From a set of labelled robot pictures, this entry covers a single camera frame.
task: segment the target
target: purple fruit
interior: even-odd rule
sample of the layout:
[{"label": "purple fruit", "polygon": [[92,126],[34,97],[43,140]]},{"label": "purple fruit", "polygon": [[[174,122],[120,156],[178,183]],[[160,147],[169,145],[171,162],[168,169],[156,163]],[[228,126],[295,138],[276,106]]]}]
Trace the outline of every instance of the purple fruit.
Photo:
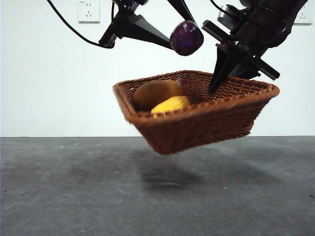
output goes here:
[{"label": "purple fruit", "polygon": [[203,34],[193,21],[181,22],[172,32],[170,45],[179,55],[188,56],[203,43]]}]

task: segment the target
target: yellow fruit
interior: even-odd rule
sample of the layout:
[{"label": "yellow fruit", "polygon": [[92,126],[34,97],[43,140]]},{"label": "yellow fruit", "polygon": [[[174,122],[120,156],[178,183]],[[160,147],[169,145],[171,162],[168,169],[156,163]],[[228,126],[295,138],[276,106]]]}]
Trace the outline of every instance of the yellow fruit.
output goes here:
[{"label": "yellow fruit", "polygon": [[175,111],[189,105],[190,103],[186,96],[174,96],[155,106],[151,110],[151,114]]}]

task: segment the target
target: brown woven basket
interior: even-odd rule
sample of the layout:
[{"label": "brown woven basket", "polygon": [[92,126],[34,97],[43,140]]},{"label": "brown woven basket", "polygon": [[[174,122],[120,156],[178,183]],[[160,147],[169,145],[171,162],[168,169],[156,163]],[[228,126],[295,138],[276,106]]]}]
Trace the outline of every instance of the brown woven basket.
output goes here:
[{"label": "brown woven basket", "polygon": [[[125,119],[156,152],[171,154],[248,135],[262,108],[280,92],[272,84],[231,77],[209,94],[211,78],[211,73],[184,70],[120,82],[113,89]],[[177,81],[191,105],[157,115],[137,111],[132,96],[143,83],[152,80]]]}]

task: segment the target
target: brown potato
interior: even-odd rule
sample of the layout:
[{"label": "brown potato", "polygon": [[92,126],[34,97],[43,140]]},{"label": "brown potato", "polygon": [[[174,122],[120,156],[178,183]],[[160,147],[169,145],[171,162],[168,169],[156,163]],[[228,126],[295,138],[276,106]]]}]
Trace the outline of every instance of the brown potato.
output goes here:
[{"label": "brown potato", "polygon": [[182,96],[182,87],[173,80],[150,81],[141,85],[133,95],[133,102],[140,111],[150,111],[157,104],[173,96]]}]

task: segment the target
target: wall outlet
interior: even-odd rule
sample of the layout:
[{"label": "wall outlet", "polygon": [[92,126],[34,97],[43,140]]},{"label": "wall outlet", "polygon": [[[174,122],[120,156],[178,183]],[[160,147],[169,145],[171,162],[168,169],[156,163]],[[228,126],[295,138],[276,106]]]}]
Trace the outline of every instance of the wall outlet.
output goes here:
[{"label": "wall outlet", "polygon": [[81,0],[77,6],[79,23],[99,23],[99,0]]},{"label": "wall outlet", "polygon": [[294,21],[295,24],[307,24],[313,23],[314,14],[314,1],[307,1],[306,4],[301,8]]}]

